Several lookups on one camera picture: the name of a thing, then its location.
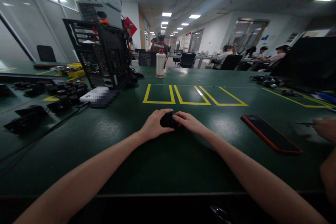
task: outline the red phone case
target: red phone case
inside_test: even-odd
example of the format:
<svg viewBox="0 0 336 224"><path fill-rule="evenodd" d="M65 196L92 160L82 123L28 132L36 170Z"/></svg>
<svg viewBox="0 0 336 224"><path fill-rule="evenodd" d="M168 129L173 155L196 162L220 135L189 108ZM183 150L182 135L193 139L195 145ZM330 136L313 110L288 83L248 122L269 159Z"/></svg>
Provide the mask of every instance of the red phone case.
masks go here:
<svg viewBox="0 0 336 224"><path fill-rule="evenodd" d="M271 140L269 140L267 137L265 137L244 115L241 116L273 149L280 151L280 152L284 152L284 153L302 153L302 150L296 145L294 144L291 140L289 140L287 137L285 137L284 135L282 135L279 131L277 131L272 125L270 125L268 122L266 122L264 119L262 119L260 116L258 116L261 120L263 120L265 123L267 123L269 126L271 126L276 132L278 132L281 136L283 136L285 139L287 139L287 141L291 142L296 148L298 148L300 151L289 151L289 150L281 150L278 147L276 147Z"/></svg>

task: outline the red sign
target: red sign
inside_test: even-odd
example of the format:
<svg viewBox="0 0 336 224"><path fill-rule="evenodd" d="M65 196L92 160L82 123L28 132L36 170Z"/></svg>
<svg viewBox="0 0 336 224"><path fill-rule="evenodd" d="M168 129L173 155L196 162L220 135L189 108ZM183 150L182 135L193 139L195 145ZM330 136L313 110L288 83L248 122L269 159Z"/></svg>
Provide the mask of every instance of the red sign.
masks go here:
<svg viewBox="0 0 336 224"><path fill-rule="evenodd" d="M134 35L134 33L137 31L137 27L132 23L132 21L127 17L125 19L125 26L126 26L126 29L130 29L131 30L131 36Z"/></svg>

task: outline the smartphone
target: smartphone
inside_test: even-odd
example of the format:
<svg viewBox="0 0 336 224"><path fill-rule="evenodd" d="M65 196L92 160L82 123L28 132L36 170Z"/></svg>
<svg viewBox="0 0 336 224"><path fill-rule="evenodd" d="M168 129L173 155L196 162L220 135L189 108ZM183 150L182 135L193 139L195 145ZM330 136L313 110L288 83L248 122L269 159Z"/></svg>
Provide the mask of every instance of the smartphone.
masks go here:
<svg viewBox="0 0 336 224"><path fill-rule="evenodd" d="M241 116L272 148L285 153L301 153L302 150L288 138L257 115Z"/></svg>

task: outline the hand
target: hand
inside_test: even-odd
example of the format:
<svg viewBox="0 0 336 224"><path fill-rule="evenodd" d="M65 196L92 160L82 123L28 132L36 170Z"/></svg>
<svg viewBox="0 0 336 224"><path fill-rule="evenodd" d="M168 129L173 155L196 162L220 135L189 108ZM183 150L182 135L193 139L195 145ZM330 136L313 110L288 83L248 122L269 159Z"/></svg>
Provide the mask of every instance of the hand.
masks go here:
<svg viewBox="0 0 336 224"><path fill-rule="evenodd" d="M321 137L336 144L336 118L323 117L322 120L314 119L313 123L314 129Z"/></svg>
<svg viewBox="0 0 336 224"><path fill-rule="evenodd" d="M198 121L191 114L179 111L173 115L173 119L178 123L178 126L183 125L188 130L196 133L199 136L202 136L208 130L207 127L200 123L200 121Z"/></svg>
<svg viewBox="0 0 336 224"><path fill-rule="evenodd" d="M155 110L147 119L145 124L142 126L141 130L139 130L139 133L145 138L146 141L151 140L153 138L158 137L159 135L163 133L168 133L174 131L173 128L163 128L160 125L160 120L162 117L169 112L172 112L172 109L161 109L161 110Z"/></svg>

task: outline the phone screen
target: phone screen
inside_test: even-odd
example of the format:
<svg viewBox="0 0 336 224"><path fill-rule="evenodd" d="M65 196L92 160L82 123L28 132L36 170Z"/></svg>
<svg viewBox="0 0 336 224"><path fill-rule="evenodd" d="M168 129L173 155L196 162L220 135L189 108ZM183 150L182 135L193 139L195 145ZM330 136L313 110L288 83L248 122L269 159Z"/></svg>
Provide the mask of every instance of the phone screen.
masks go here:
<svg viewBox="0 0 336 224"><path fill-rule="evenodd" d="M274 144L278 149L288 152L302 152L300 148L295 146L286 137L281 135L270 124L257 115L243 115L243 119L249 121L265 138Z"/></svg>

